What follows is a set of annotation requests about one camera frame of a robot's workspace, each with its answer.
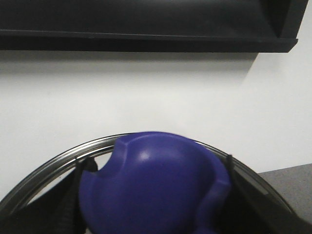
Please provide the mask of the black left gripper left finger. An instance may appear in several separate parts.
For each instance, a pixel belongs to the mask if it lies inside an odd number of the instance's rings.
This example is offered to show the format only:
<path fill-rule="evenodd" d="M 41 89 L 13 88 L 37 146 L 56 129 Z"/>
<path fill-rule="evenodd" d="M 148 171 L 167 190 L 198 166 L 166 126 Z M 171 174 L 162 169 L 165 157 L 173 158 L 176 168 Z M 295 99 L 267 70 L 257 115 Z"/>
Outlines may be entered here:
<path fill-rule="evenodd" d="M 2 234 L 84 234 L 87 225 L 78 203 L 82 172 L 96 172 L 93 158 L 75 169 L 44 195 L 0 222 Z"/>

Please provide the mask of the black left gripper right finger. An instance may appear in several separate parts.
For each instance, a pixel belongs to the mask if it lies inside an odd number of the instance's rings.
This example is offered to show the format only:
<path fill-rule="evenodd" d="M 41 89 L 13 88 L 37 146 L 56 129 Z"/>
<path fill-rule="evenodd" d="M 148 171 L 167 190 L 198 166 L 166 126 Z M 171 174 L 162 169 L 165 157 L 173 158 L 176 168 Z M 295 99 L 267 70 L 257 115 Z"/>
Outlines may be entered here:
<path fill-rule="evenodd" d="M 234 158 L 222 160 L 232 187 L 220 213 L 222 234 L 310 234 L 312 225 L 263 194 L 234 169 Z"/>

